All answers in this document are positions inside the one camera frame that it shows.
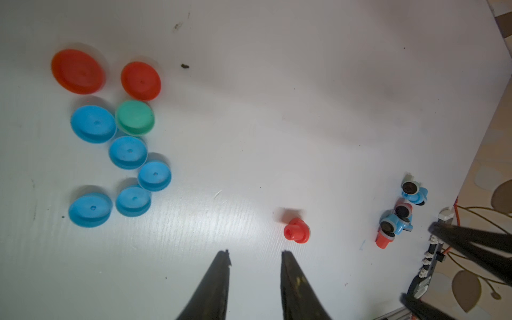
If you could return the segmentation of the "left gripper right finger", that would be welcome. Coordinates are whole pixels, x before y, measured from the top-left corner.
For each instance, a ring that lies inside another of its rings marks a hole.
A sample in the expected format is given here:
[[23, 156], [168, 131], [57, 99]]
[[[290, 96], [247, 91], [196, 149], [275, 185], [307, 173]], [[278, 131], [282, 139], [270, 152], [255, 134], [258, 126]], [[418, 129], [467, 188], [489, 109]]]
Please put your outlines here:
[[331, 319], [290, 251], [281, 253], [280, 288], [284, 319]]

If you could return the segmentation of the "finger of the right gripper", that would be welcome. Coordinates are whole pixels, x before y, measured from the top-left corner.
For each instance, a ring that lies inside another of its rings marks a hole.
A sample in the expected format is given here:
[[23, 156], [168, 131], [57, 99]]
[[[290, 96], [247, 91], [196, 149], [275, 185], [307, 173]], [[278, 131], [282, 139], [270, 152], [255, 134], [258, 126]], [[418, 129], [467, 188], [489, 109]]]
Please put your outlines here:
[[495, 249], [511, 253], [511, 235], [432, 223], [429, 232], [444, 241], [474, 263], [511, 286], [511, 260], [489, 251]]
[[421, 320], [455, 320], [455, 318], [434, 308], [433, 306], [414, 298], [405, 293], [401, 294], [400, 301], [412, 312], [414, 316]]

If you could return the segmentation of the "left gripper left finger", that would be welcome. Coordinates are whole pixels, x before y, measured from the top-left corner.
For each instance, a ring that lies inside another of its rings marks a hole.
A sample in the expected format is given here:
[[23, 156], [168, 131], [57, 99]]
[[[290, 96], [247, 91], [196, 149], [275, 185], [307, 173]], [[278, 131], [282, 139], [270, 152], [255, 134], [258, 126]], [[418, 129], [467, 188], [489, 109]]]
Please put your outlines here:
[[231, 260], [219, 251], [177, 319], [220, 319], [227, 314]]

